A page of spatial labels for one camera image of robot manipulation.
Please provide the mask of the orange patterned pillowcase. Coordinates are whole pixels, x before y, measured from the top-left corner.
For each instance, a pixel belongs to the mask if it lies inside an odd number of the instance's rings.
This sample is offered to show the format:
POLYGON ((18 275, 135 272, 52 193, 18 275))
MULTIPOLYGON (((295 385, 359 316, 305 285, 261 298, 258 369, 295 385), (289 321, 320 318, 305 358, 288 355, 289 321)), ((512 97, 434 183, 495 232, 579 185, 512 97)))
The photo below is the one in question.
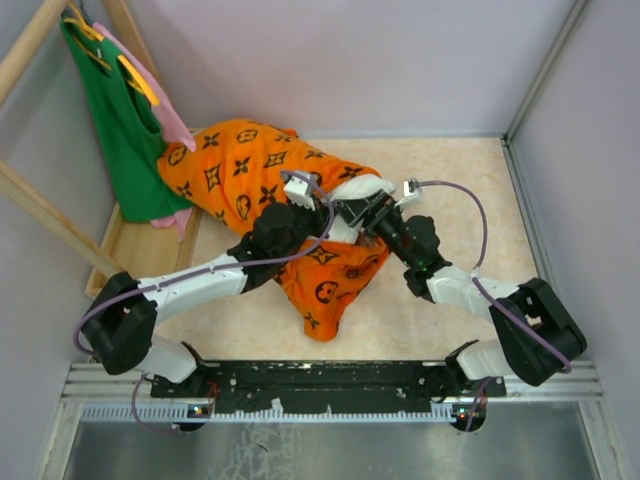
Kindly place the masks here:
POLYGON ((333 340, 346 307, 374 278, 390 255, 382 240, 367 240, 359 228, 337 218, 327 240, 314 240, 326 225, 324 215, 291 204, 282 171, 313 176, 333 200, 356 200, 395 186, 371 167, 326 153, 292 130, 249 119, 214 124, 195 137, 193 151, 170 144, 156 166, 177 195, 215 216, 230 230, 246 235, 282 214, 311 226, 302 243, 304 256, 276 271, 275 280, 303 316, 304 332, 315 341, 333 340))

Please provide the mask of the yellow clothes hanger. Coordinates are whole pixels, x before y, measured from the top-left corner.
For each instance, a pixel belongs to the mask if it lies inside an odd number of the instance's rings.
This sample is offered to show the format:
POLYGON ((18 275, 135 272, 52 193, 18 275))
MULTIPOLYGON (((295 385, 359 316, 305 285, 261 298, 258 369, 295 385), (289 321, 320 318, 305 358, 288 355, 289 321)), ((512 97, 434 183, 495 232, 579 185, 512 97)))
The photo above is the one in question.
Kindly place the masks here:
MULTIPOLYGON (((103 42, 105 37, 89 25, 85 17, 83 16, 81 8, 73 1, 67 1, 65 11, 69 11, 69 14, 63 15, 63 22, 65 24, 74 24, 78 27, 81 33, 89 40, 96 42, 103 42)), ((112 67, 102 58, 101 53, 98 50, 92 51, 88 49, 80 40, 75 40, 76 44, 87 54, 91 59, 99 63, 107 70, 111 70, 112 67)), ((146 82, 140 72, 131 64, 124 54, 117 56, 117 60, 120 65, 125 69, 127 75, 125 76, 126 82, 134 90, 142 94, 150 103, 151 106, 159 106, 160 101, 157 95, 154 93, 151 86, 146 82)))

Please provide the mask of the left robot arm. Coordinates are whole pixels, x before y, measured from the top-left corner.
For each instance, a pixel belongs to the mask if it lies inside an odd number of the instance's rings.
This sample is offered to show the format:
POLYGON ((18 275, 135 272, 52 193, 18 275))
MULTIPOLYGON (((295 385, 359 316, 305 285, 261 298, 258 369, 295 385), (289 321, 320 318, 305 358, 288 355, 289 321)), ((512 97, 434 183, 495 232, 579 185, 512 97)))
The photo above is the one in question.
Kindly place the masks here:
POLYGON ((74 339, 86 339, 85 353, 111 375, 139 370, 169 380, 186 396, 197 396, 208 384, 199 357, 187 345, 155 335, 156 325, 271 281, 287 263, 308 253, 303 245, 308 237, 322 242, 334 218, 331 203, 317 202, 313 209, 273 203, 239 244, 208 263, 140 280, 116 274, 85 313, 74 339))

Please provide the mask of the green tank top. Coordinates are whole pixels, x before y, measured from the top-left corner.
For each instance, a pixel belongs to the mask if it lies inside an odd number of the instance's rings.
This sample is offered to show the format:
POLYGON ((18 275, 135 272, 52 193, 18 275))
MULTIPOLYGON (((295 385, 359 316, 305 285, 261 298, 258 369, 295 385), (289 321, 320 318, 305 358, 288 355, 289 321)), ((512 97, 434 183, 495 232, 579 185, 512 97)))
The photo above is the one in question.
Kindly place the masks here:
POLYGON ((167 148, 151 104, 130 85, 108 39, 92 40, 74 23, 60 29, 83 82, 87 103, 115 198, 124 219, 145 223, 192 207, 161 179, 156 162, 167 148))

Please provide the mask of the white pillow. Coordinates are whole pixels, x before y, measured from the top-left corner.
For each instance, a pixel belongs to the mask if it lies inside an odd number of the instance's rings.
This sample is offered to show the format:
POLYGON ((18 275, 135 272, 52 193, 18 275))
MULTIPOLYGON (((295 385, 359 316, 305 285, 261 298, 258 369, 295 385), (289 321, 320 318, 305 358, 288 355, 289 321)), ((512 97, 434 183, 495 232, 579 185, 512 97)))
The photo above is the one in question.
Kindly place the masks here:
MULTIPOLYGON (((396 185, 375 174, 364 174, 341 183, 329 193, 329 196, 332 201, 361 200, 380 190, 387 194, 393 194, 396 191, 396 185)), ((340 215, 337 215, 329 230, 327 240, 353 245, 358 239, 361 225, 362 222, 359 222, 351 227, 340 215)))

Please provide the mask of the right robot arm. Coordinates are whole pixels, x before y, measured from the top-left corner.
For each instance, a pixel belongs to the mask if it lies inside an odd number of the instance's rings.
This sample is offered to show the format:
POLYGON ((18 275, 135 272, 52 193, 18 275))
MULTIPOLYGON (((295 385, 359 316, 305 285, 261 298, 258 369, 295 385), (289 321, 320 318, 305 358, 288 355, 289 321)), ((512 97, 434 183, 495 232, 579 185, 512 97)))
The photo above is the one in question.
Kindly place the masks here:
POLYGON ((336 209, 350 227, 383 241, 405 265, 404 278, 417 297, 456 306, 493 324, 497 336, 474 341, 453 357, 448 387, 470 395, 485 377, 515 375, 539 386, 567 373, 587 340, 552 287, 540 278, 521 284, 499 282, 466 272, 439 252, 432 218, 404 218, 392 197, 379 192, 366 199, 339 200, 336 209))

